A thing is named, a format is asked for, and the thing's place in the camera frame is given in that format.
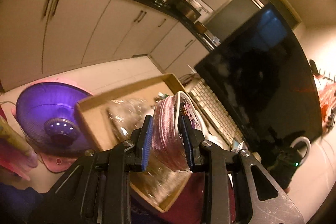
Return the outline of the purple electric fan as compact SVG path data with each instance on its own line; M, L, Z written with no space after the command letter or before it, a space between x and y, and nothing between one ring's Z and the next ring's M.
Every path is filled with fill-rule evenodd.
M59 83L33 84L18 97L16 120L40 150L54 155L80 154L92 148L76 119L76 104L91 94Z

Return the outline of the black TCL monitor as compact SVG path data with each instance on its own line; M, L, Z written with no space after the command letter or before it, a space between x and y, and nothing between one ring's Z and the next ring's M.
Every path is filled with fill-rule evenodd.
M195 65L263 160L322 135L318 92L298 39L268 3Z

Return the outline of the crinkled clear plastic bag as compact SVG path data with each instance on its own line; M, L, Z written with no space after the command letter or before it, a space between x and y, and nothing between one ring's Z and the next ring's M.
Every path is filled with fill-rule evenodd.
M174 172L160 162L152 148L154 107L143 99L111 100L107 115L112 133L119 141L132 140L135 146L135 175L143 185L144 195L159 204L184 180L187 172Z

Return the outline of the beige computer keyboard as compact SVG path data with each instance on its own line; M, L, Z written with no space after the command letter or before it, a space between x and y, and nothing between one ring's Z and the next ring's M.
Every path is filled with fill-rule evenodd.
M240 128L205 81L194 78L186 88L189 96L220 138L233 150L241 148L244 137Z

